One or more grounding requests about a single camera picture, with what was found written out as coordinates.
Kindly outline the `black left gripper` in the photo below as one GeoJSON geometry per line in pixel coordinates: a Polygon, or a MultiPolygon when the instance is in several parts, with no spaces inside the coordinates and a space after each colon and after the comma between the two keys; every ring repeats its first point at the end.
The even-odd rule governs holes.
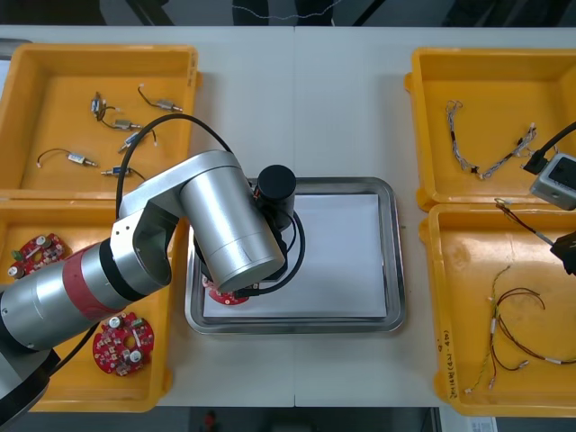
{"type": "Polygon", "coordinates": [[[269,233],[267,235],[267,252],[269,255],[269,274],[284,275],[287,271],[287,244],[283,239],[282,232],[272,221],[268,222],[269,233]]]}

